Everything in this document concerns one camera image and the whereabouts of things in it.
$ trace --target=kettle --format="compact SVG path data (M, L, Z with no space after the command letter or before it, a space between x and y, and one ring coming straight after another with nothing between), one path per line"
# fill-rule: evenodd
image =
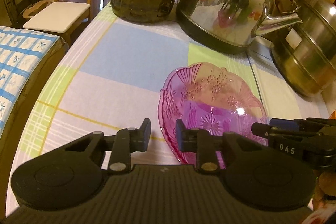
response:
M273 17L275 0L180 0L176 17L185 33L219 52L246 50L254 37L295 23L296 11Z

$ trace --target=blue and white checkered cloth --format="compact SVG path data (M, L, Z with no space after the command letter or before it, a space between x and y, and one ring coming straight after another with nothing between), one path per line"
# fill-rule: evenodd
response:
M30 75L58 36L0 27L0 136Z

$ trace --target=yellow stripe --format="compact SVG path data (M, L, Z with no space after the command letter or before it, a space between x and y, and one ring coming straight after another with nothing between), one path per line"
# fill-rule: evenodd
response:
M81 66L84 64L84 62L86 61L86 59L89 57L89 55L92 53L92 51L96 48L96 46L98 45L100 39L107 33L107 31L110 29L111 25L115 22L116 18L114 19L113 22L110 23L110 25L108 26L108 28L102 33L102 35L100 36L100 38L97 40L97 42L94 44L94 46L91 48L91 50L88 52L88 54L85 56L85 58L83 59L83 61L80 63L80 65L78 66L78 68L75 70L75 73L72 75L70 81L67 83L61 97L59 98L59 101L55 107L55 111L54 113L52 114L51 116L51 119L50 119L50 122L49 122L49 125L47 127L47 130L46 130L46 133L45 133L45 136L43 137L43 141L42 141L42 144L41 144L41 147L40 147L40 151L39 151L39 155L41 155L42 153L42 149L43 149L43 146L44 146L44 143L45 143L45 140L47 139L47 135L48 135L48 132L49 132L49 129L51 127L51 124L53 122L53 119L55 117L55 114L56 114L56 111L59 107L59 104L61 103L62 99L63 99L63 96L65 94L65 92L67 91L70 83L72 82L72 80L74 79L75 75L78 73L79 69L81 68Z
M40 104L46 105L46 106L48 106L48 107L52 107L52 108L54 108L54 109L55 109L55 112L56 112L57 110L59 110L59 111L64 112L64 113L66 113L66 114L68 114L68 115L70 115L70 116L73 116L73 117L76 117L76 118L79 118L79 119L82 119L82 120L85 120L85 121L88 121L88 122L92 122L92 123L98 124L98 125L103 126L103 127L112 128L112 129L115 129L115 130L117 130L117 131L119 131L119 130L122 129L122 128L115 127L115 126L112 126L112 125L107 124L107 123L99 122L99 121L97 121L97 120L93 120L93 119L90 119L90 118L87 118L87 117L84 117L84 116L81 116L81 115L77 115L77 114L75 114L75 113L72 113L72 112L67 111L67 110L65 110L65 109L62 109L62 108L56 108L55 106L50 105L50 104L45 103L45 102L42 102L42 101L40 101L40 100L37 100L37 102L39 102ZM165 141L166 141L164 138L159 138L159 137L154 137L154 136L151 136L151 139L152 139L152 140L155 140L155 141L160 141L160 142L165 142Z

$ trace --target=pink glass bowl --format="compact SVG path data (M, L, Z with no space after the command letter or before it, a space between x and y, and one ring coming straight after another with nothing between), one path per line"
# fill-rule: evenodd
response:
M171 72L160 91L158 114L162 134L183 164L195 164L196 157L179 151L177 119L182 119L187 128L204 128L211 135L234 131L267 145L266 139L251 132L254 122L267 122L263 104L242 78L210 63L196 63ZM217 155L224 168L220 153Z

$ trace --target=stainless steel pot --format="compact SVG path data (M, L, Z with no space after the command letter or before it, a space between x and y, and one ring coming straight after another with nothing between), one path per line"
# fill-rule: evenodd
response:
M311 97L336 80L336 6L328 0L291 1L303 23L273 35L272 55L292 87Z
M180 0L176 16L196 41L220 52L239 52L254 37L301 22L296 13L272 17L274 0Z

